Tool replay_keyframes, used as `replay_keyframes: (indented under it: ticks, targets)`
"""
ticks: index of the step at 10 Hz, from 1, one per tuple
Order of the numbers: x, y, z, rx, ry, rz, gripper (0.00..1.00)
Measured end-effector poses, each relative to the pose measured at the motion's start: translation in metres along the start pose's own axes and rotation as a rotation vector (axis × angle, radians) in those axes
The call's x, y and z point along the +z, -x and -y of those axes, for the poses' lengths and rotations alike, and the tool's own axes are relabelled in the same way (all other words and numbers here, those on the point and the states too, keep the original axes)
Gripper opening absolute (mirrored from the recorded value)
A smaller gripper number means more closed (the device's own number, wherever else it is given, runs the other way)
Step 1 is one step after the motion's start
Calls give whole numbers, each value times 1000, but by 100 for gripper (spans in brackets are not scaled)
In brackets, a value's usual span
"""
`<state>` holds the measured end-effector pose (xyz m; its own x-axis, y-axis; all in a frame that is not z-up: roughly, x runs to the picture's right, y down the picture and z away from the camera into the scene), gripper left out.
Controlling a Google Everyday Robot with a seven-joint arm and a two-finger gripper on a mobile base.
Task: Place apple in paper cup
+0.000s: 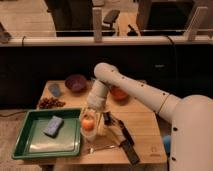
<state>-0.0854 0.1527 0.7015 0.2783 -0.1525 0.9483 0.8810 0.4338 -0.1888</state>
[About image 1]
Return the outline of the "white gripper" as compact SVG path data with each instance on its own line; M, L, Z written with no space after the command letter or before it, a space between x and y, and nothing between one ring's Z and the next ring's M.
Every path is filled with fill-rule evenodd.
M103 109L106 105L108 92L109 89L103 82L95 80L87 97L87 105L93 109ZM80 122L84 116L88 114L88 110L89 108L82 109L79 115ZM102 111L96 111L96 126L97 134L104 135L104 120Z

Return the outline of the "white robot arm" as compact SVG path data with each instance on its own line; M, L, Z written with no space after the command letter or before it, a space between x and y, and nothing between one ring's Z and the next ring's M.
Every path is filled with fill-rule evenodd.
M213 171L213 99L203 95L179 98L126 77L108 63L98 63L94 75L87 96L89 108L103 109L108 87L119 87L172 125L170 171Z

